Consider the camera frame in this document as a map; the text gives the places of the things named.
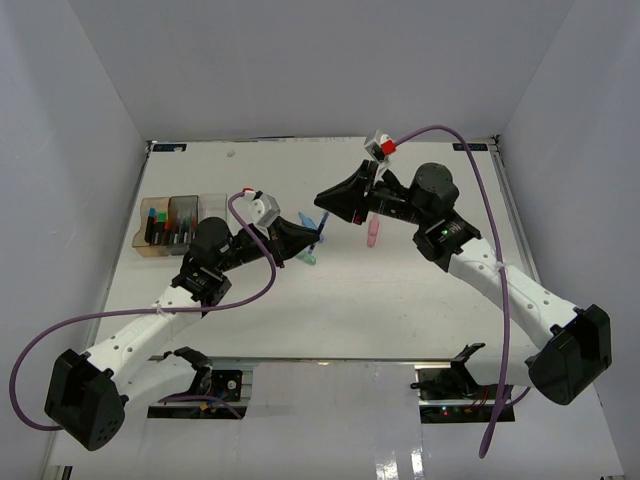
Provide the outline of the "green transparent highlighter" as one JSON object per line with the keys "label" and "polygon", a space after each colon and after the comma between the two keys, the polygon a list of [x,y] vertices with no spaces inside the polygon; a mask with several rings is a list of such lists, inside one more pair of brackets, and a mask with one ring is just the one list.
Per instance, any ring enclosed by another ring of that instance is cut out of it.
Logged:
{"label": "green transparent highlighter", "polygon": [[296,258],[300,261],[303,261],[305,264],[310,266],[316,265],[316,258],[314,255],[310,254],[308,251],[302,251],[296,255]]}

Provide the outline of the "blue pen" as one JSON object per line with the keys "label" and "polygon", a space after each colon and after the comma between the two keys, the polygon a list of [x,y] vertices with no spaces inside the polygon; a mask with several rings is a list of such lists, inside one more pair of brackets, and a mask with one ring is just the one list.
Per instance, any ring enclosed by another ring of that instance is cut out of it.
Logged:
{"label": "blue pen", "polygon": [[315,250],[316,246],[319,243],[323,242],[323,239],[324,239],[323,231],[324,231],[324,228],[326,226],[326,223],[327,223],[329,215],[330,215],[330,213],[327,210],[323,211],[323,214],[321,216],[321,219],[320,219],[320,222],[319,222],[318,228],[317,228],[318,240],[314,244],[312,244],[308,249],[308,253],[311,254],[311,255],[314,253],[314,250]]}

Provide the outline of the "pink transparent highlighter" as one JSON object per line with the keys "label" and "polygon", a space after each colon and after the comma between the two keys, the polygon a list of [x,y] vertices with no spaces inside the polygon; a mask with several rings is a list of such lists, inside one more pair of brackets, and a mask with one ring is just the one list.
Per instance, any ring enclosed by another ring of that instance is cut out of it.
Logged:
{"label": "pink transparent highlighter", "polygon": [[374,248],[377,243],[377,238],[380,228],[380,219],[377,214],[374,214],[369,220],[367,227],[367,247]]}

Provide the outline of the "green pen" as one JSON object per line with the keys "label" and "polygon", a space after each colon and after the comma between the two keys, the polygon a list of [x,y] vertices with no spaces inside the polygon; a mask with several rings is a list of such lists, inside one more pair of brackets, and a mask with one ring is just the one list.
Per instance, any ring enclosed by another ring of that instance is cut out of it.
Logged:
{"label": "green pen", "polygon": [[180,243],[181,244],[186,244],[188,242],[189,218],[190,216],[185,216],[181,222],[181,227],[180,227]]}

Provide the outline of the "orange cap black highlighter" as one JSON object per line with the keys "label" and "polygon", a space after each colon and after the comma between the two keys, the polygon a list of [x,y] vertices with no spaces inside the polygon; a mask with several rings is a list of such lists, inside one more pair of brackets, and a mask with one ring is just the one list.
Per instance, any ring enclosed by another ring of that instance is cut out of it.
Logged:
{"label": "orange cap black highlighter", "polygon": [[161,245],[167,246],[172,243],[173,239],[173,222],[170,218],[167,218],[164,222],[164,230],[161,239]]}

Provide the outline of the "green cap black highlighter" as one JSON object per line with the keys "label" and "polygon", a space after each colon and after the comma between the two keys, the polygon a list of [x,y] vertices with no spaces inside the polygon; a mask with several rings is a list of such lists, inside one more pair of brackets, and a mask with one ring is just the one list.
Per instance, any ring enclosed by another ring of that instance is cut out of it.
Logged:
{"label": "green cap black highlighter", "polygon": [[164,235],[164,230],[166,225],[166,216],[167,216],[166,212],[159,212],[156,215],[156,218],[153,224],[152,237],[151,237],[152,245],[160,245],[162,242],[162,237]]}

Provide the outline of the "blue cap black highlighter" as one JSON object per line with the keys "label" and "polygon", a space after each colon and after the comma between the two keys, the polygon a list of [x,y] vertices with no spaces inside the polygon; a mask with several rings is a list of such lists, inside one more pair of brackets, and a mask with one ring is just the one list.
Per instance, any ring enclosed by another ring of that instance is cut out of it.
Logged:
{"label": "blue cap black highlighter", "polygon": [[145,230],[144,230],[144,241],[146,244],[152,243],[155,221],[156,221],[156,209],[151,207],[148,211]]}

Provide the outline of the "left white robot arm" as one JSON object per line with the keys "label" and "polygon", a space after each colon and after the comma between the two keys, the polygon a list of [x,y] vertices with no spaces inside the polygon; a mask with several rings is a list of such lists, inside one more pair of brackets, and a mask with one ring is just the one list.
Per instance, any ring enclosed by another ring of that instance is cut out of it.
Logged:
{"label": "left white robot arm", "polygon": [[202,220],[179,273],[150,313],[83,353],[67,350],[56,359],[45,413],[95,451],[116,435],[129,410],[173,393],[202,398],[212,378],[204,357],[190,349],[160,362],[152,356],[222,301],[231,288],[226,272],[266,254],[281,266],[318,239],[316,230],[281,217],[264,231],[249,225],[237,234],[219,217]]}

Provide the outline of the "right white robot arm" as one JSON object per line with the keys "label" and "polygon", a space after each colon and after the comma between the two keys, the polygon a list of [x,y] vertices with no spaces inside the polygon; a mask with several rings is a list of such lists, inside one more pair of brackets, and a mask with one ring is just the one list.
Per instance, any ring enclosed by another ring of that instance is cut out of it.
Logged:
{"label": "right white robot arm", "polygon": [[581,309],[499,261],[496,249],[455,211],[459,190],[445,166],[421,165],[408,187],[377,170],[376,162],[363,161],[319,193],[315,205],[357,225],[369,213],[417,225],[413,242],[421,255],[507,313],[537,347],[525,364],[530,383],[548,400],[570,404],[609,368],[608,314],[596,305]]}

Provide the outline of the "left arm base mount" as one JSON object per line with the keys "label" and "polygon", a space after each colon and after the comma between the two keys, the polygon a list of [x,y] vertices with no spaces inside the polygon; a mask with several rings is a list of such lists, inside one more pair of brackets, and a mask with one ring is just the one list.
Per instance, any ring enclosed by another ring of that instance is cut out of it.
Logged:
{"label": "left arm base mount", "polygon": [[152,360],[181,358],[195,370],[191,386],[171,397],[191,397],[191,400],[159,402],[147,410],[149,419],[171,420],[242,420],[250,397],[249,371],[216,367],[194,349],[183,347],[167,351]]}

